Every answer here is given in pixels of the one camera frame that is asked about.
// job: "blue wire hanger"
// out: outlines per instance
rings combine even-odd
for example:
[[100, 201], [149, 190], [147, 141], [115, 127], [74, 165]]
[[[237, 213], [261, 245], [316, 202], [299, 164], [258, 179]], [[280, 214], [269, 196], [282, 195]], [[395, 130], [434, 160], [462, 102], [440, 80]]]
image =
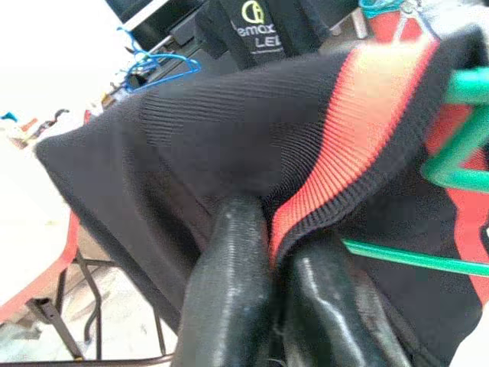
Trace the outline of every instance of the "blue wire hanger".
[[[194, 59], [189, 59], [188, 57], [182, 56], [182, 55], [177, 55], [177, 54], [150, 54], [149, 52], [142, 50], [139, 48], [139, 46], [136, 44], [136, 40], [134, 39], [132, 33], [123, 27], [118, 27], [118, 31], [124, 31], [130, 38], [131, 38], [131, 47], [134, 50], [134, 58], [136, 59], [138, 55], [142, 55], [140, 60], [136, 60], [136, 63], [132, 65], [129, 70], [126, 72], [125, 76], [125, 81], [124, 81], [124, 88], [127, 90], [129, 93], [133, 92], [139, 92], [143, 89], [149, 88], [150, 86], [157, 86], [158, 84], [168, 82], [170, 80], [178, 79], [181, 78], [182, 76], [185, 76], [187, 74], [193, 74], [193, 73], [198, 73], [201, 69], [200, 63], [197, 60]], [[167, 59], [177, 59], [177, 60], [182, 60], [186, 65], [189, 67], [189, 69], [186, 72], [183, 73], [178, 73], [172, 76], [167, 76], [164, 77], [163, 79], [155, 80], [154, 82], [151, 83], [146, 83], [143, 86], [140, 86], [139, 88], [133, 88], [130, 83], [130, 78], [133, 74], [136, 73], [146, 73], [148, 71], [152, 71], [160, 67], [160, 64], [158, 63], [159, 59], [162, 58], [167, 58]]]

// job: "blue hanger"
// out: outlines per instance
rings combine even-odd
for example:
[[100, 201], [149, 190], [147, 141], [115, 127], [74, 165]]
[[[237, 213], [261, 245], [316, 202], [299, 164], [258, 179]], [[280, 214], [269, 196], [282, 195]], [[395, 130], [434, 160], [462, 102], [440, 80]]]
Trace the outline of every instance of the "blue hanger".
[[[136, 63], [132, 65], [129, 70], [126, 72], [127, 75], [125, 77], [125, 90], [127, 90], [129, 93], [132, 92], [139, 92], [143, 89], [149, 88], [150, 86], [157, 86], [158, 84], [168, 82], [170, 80], [178, 79], [184, 75], [187, 74], [193, 74], [193, 73], [198, 73], [201, 69], [200, 63], [197, 60], [194, 59], [189, 59], [188, 57], [182, 56], [182, 55], [177, 55], [177, 54], [150, 54], [149, 52], [140, 49], [137, 44], [136, 40], [132, 36], [132, 33], [123, 27], [118, 27], [118, 31], [124, 31], [130, 38], [131, 38], [131, 47], [134, 50], [134, 58], [136, 58], [139, 54], [142, 54], [143, 57], [141, 60], [136, 60]], [[163, 79], [156, 80], [151, 83], [146, 83], [143, 86], [140, 86], [139, 88], [133, 88], [131, 84], [129, 83], [129, 78], [131, 75], [135, 72], [138, 71], [140, 73], [144, 73], [147, 71], [155, 70], [157, 69], [160, 64], [158, 63], [158, 60], [161, 58], [168, 58], [168, 59], [178, 59], [182, 60], [186, 65], [189, 67], [189, 70], [183, 73], [178, 73], [172, 76], [167, 76]]]
[[0, 117], [2, 120], [13, 120], [14, 122], [18, 122], [17, 117], [12, 112], [7, 112], [5, 113], [2, 117]]

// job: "black metal chair leg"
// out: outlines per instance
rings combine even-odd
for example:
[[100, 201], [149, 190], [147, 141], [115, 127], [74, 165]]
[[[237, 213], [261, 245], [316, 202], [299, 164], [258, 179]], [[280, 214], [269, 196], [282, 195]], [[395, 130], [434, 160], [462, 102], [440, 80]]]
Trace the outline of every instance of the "black metal chair leg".
[[85, 259], [82, 257], [79, 251], [76, 253], [76, 262], [78, 263], [80, 270], [82, 271], [83, 276], [85, 277], [90, 289], [93, 292], [93, 296], [95, 297], [95, 308], [93, 309], [93, 312], [85, 325], [85, 341], [90, 341], [90, 327], [93, 320], [96, 319], [96, 354], [97, 359], [102, 359], [102, 297], [100, 296], [97, 284], [93, 280], [92, 274], [90, 274], [90, 271], [86, 266]]
[[68, 348], [68, 351], [75, 360], [83, 360], [83, 354], [79, 350], [75, 339], [71, 336], [66, 324], [61, 319], [61, 315], [49, 298], [31, 300], [30, 308], [32, 310], [37, 309], [36, 314], [42, 314], [43, 319], [48, 320], [54, 326], [54, 329], [56, 329], [64, 345]]
[[58, 313], [61, 315], [63, 312], [63, 299], [64, 299], [64, 285], [66, 283], [66, 270], [61, 271], [60, 277], [58, 278], [58, 289], [56, 292], [56, 302], [54, 305], [58, 310]]
[[154, 323], [156, 324], [156, 333], [158, 334], [158, 343], [160, 344], [161, 355], [164, 356], [167, 354], [167, 347], [165, 346], [165, 339], [163, 338], [163, 331], [161, 330], [160, 317], [156, 313], [155, 309], [153, 309], [153, 313], [154, 313]]

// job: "white wall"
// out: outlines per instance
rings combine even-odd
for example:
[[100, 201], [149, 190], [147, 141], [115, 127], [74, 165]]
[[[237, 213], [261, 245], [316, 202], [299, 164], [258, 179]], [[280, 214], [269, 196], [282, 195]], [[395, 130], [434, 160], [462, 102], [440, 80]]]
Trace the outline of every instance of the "white wall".
[[119, 25], [104, 0], [0, 2], [0, 115], [44, 121], [100, 100], [132, 58]]

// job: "printed logo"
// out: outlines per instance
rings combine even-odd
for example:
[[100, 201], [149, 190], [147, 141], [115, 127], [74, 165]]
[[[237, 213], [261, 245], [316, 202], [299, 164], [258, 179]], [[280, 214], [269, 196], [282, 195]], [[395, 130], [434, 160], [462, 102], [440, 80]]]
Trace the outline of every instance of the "printed logo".
[[241, 16], [248, 23], [264, 24], [265, 22], [265, 13], [256, 0], [249, 0], [243, 4]]

